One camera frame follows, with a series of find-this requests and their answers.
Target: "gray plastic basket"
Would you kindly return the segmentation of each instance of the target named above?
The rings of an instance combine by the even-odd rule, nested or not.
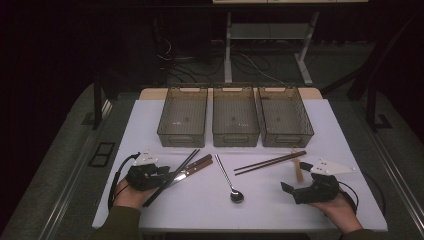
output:
[[[214,84],[212,133],[215,147],[257,145],[260,129],[250,83]]]
[[[208,84],[174,84],[168,88],[157,134],[163,147],[205,146]]]
[[[264,147],[306,147],[314,131],[297,87],[259,86],[256,98]]]

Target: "sleeve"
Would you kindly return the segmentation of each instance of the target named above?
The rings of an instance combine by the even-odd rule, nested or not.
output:
[[[140,240],[138,223],[140,211],[129,207],[112,207],[109,215],[99,229],[91,236],[90,240]]]
[[[377,235],[376,232],[368,230],[368,229],[361,229],[357,231],[353,231],[345,236],[346,240],[380,240],[380,236]]]

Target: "human hand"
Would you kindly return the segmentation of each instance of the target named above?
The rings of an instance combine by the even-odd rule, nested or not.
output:
[[[156,190],[157,188],[146,191],[135,190],[128,184],[128,181],[123,178],[116,186],[113,206],[131,207],[139,210],[145,199]]]
[[[323,211],[344,234],[363,229],[348,200],[341,193],[331,201],[309,205]]]

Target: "floor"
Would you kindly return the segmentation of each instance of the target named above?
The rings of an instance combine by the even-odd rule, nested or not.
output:
[[[212,46],[210,64],[193,61],[189,55],[179,53],[176,64],[168,65],[167,83],[223,81],[222,42],[214,41]],[[293,53],[298,51],[299,46],[296,42],[285,41],[234,42],[233,81],[283,81],[302,86],[293,59]],[[372,43],[311,45],[305,63],[313,80],[312,87],[322,89],[352,72],[367,59],[373,47]],[[423,186],[420,184],[424,180],[421,174],[424,167],[423,144],[382,94],[378,96],[377,113],[386,116],[392,128],[371,131],[364,121],[366,98],[349,101],[346,97],[350,84],[342,85],[323,97],[330,101],[347,142],[386,217],[389,231],[380,234],[390,240],[423,239],[423,214],[419,204],[424,202]],[[1,240],[87,239],[93,232],[91,223],[139,93],[123,91],[117,99],[106,100],[104,120],[96,130],[92,129],[90,121],[92,94],[90,86],[70,110]],[[115,143],[110,161],[105,167],[87,166],[102,142]],[[340,233],[308,235],[312,240],[336,240]],[[284,239],[281,235],[274,237]],[[269,239],[269,236],[255,235],[254,239]]]

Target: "metal spoon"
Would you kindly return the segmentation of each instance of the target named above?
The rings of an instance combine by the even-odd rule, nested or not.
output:
[[[228,184],[231,187],[231,195],[230,195],[231,201],[233,201],[234,203],[243,202],[243,200],[244,200],[243,194],[233,188],[233,185],[231,184],[230,179],[228,178],[228,175],[225,172],[224,166],[222,166],[221,159],[219,159],[218,154],[215,154],[215,158],[216,158],[216,161],[218,162],[219,166],[221,167],[221,170],[224,173],[224,176],[227,179]]]

